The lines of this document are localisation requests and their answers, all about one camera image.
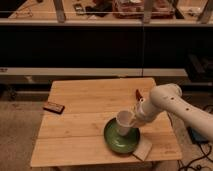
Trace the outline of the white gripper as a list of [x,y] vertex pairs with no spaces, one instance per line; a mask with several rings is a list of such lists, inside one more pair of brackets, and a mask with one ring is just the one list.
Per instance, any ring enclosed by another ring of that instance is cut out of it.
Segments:
[[140,100],[136,103],[129,124],[139,128],[147,123],[151,123],[160,113],[160,109],[154,106],[149,99]]

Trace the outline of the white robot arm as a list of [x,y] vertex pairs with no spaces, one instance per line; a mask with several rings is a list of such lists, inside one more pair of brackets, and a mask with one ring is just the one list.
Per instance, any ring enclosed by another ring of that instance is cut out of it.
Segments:
[[149,98],[139,101],[131,118],[132,127],[140,127],[151,123],[163,111],[174,114],[213,142],[213,115],[201,110],[181,98],[182,90],[177,84],[155,86]]

